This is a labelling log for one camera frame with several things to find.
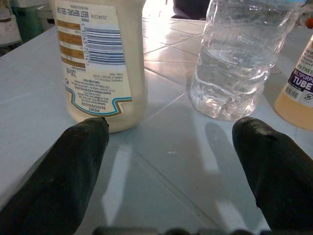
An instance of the water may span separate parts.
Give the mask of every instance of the water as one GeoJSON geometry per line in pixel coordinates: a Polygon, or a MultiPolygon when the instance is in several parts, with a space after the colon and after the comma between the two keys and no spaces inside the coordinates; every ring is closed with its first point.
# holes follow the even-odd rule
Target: water
{"type": "Polygon", "coordinates": [[[226,120],[251,114],[297,16],[290,4],[211,0],[190,88],[194,107],[226,120]]]}

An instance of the plastic bottle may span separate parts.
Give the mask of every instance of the plastic bottle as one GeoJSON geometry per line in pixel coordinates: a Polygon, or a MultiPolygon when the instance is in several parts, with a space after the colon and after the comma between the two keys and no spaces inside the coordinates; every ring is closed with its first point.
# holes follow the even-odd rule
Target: plastic bottle
{"type": "Polygon", "coordinates": [[[190,96],[201,113],[236,120],[253,112],[303,2],[211,0],[190,96]]]}
{"type": "Polygon", "coordinates": [[[110,132],[143,117],[145,0],[50,0],[58,30],[68,109],[76,121],[105,117],[110,132]]]}
{"type": "Polygon", "coordinates": [[[313,131],[313,36],[278,96],[275,110],[293,125],[313,131]]]}

